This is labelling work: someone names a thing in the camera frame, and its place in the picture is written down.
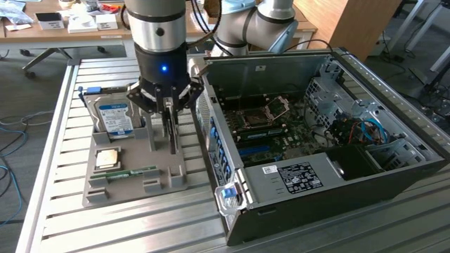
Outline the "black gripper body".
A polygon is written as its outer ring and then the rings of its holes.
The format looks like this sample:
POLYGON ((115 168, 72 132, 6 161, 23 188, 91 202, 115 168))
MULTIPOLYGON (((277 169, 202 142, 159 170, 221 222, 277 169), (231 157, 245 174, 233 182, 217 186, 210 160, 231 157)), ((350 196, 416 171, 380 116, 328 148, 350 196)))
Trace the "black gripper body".
POLYGON ((175 105, 186 95, 191 78, 187 73, 187 50, 178 48, 167 52, 135 49, 139 64, 139 88, 145 91, 147 111, 162 113, 165 99, 175 105))

